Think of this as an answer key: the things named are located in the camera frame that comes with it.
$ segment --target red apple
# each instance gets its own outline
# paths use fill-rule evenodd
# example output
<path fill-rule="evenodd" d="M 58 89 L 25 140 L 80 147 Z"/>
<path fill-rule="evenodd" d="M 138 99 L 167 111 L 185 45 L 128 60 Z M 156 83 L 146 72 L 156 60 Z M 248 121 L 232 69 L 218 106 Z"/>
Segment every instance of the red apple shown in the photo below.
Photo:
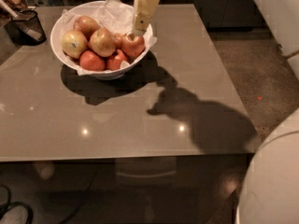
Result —
<path fill-rule="evenodd" d="M 99 57 L 97 54 L 91 50 L 86 50 L 82 53 L 79 60 L 79 65 L 89 71 L 104 71 L 105 70 L 105 61 L 102 57 Z"/>
<path fill-rule="evenodd" d="M 116 48 L 114 36 L 105 27 L 96 30 L 90 39 L 92 50 L 101 57 L 108 57 L 113 54 Z"/>
<path fill-rule="evenodd" d="M 88 47 L 88 49 L 92 49 L 90 42 L 87 43 L 87 47 Z"/>
<path fill-rule="evenodd" d="M 127 34 L 121 39 L 121 49 L 129 57 L 137 58 L 145 49 L 145 41 L 142 35 Z"/>
<path fill-rule="evenodd" d="M 115 39 L 115 44 L 116 44 L 116 49 L 121 49 L 121 38 L 124 35 L 116 33 L 114 34 L 114 39 Z"/>
<path fill-rule="evenodd" d="M 74 30 L 81 31 L 87 39 L 90 39 L 92 34 L 100 28 L 98 22 L 89 16 L 80 16 L 75 19 L 73 24 Z"/>
<path fill-rule="evenodd" d="M 128 62 L 128 58 L 121 49 L 117 49 L 116 52 L 109 56 L 106 60 L 107 70 L 119 70 L 121 68 L 122 61 Z"/>

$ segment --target apple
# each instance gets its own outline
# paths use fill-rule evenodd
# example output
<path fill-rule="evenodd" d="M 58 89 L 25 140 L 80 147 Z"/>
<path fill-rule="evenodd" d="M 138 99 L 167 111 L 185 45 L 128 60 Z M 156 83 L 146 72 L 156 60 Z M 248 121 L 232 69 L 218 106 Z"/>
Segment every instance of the apple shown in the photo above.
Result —
<path fill-rule="evenodd" d="M 117 49 L 115 53 L 109 56 L 106 60 L 106 68 L 110 71 L 116 71 L 121 68 L 122 61 L 128 62 L 128 57 L 121 49 Z"/>
<path fill-rule="evenodd" d="M 88 49 L 92 49 L 92 47 L 91 47 L 91 42 L 88 42 L 88 43 L 87 43 L 87 48 L 88 48 Z"/>
<path fill-rule="evenodd" d="M 91 50 L 85 50 L 79 59 L 79 65 L 89 71 L 104 71 L 105 61 Z"/>
<path fill-rule="evenodd" d="M 130 33 L 121 38 L 121 49 L 131 58 L 137 58 L 145 47 L 143 35 Z"/>
<path fill-rule="evenodd" d="M 80 16 L 75 19 L 73 24 L 74 30 L 81 31 L 89 40 L 92 34 L 100 28 L 98 22 L 89 16 Z"/>
<path fill-rule="evenodd" d="M 74 59 L 79 59 L 80 55 L 88 48 L 85 35 L 78 30 L 67 31 L 61 41 L 64 53 Z"/>
<path fill-rule="evenodd" d="M 96 30 L 90 39 L 92 50 L 101 57 L 108 57 L 116 49 L 116 43 L 112 33 L 105 27 Z"/>
<path fill-rule="evenodd" d="M 116 33 L 114 34 L 114 39 L 115 39 L 115 44 L 116 44 L 116 49 L 121 49 L 121 38 L 124 35 L 120 34 L 120 33 Z"/>

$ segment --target floor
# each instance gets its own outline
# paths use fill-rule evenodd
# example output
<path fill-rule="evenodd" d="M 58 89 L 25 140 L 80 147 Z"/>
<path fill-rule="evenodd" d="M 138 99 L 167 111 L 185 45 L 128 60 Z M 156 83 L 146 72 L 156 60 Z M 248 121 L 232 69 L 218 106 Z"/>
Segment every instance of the floor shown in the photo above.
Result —
<path fill-rule="evenodd" d="M 267 30 L 210 36 L 264 140 L 299 107 L 298 80 Z M 251 158 L 56 161 L 49 180 L 39 178 L 30 162 L 1 163 L 0 185 L 5 187 L 0 186 L 0 215 L 9 190 L 12 202 L 32 208 L 35 224 L 231 224 Z M 160 175 L 150 178 L 156 163 Z M 10 210 L 0 224 L 25 223 L 25 210 Z"/>

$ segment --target gray tabletop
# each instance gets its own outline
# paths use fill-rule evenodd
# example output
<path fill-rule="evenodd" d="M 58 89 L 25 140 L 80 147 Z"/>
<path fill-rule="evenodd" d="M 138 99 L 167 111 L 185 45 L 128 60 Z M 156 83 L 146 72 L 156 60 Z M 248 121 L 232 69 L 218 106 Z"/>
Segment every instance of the gray tabletop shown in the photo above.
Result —
<path fill-rule="evenodd" d="M 112 81 L 79 77 L 54 56 L 50 31 L 63 9 L 39 7 L 48 40 L 0 59 L 0 161 L 252 153 L 261 144 L 194 6 L 159 6 L 157 44 Z"/>

